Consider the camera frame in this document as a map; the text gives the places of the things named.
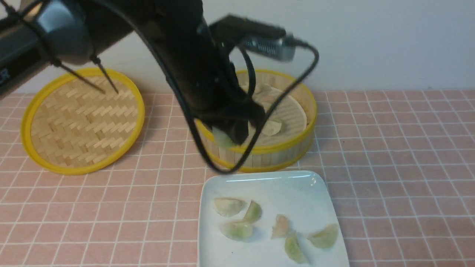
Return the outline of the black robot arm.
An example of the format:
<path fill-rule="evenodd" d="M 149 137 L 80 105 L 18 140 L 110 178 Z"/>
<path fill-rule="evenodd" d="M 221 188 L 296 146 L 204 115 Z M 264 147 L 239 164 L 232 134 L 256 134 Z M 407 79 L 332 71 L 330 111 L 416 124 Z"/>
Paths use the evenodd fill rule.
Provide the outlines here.
<path fill-rule="evenodd" d="M 93 62 L 135 32 L 161 67 L 194 138 L 198 119 L 234 144 L 254 138 L 267 121 L 264 108 L 238 83 L 227 46 L 213 36 L 200 0 L 1 1 L 1 98 L 49 65 Z"/>

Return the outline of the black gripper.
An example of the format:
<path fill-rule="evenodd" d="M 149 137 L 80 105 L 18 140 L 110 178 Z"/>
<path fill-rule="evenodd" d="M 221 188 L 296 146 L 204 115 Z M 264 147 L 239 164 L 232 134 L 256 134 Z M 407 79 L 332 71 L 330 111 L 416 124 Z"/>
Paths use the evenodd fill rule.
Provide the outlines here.
<path fill-rule="evenodd" d="M 224 68 L 227 85 L 218 80 L 216 95 L 212 97 L 212 108 L 197 115 L 197 118 L 212 130 L 217 127 L 225 132 L 236 145 L 242 145 L 249 137 L 248 124 L 258 128 L 266 121 L 264 108 L 239 86 L 233 63 Z"/>

